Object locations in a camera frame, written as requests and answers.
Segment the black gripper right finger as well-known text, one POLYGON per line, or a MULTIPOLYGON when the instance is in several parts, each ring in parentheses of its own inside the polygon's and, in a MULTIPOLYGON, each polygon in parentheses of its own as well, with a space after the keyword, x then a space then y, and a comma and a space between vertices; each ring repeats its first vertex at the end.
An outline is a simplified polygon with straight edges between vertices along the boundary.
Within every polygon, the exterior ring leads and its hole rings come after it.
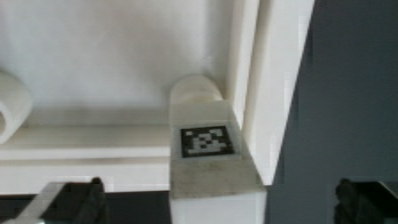
POLYGON ((398 224, 398 182, 339 181, 334 224, 398 224))

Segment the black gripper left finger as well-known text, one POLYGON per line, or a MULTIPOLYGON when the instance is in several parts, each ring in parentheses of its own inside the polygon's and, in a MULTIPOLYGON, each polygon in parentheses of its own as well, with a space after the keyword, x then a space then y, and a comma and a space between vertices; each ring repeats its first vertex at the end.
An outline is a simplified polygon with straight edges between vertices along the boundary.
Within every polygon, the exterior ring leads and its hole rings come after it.
POLYGON ((108 205, 101 179, 51 182, 25 210, 23 224, 108 224, 108 205))

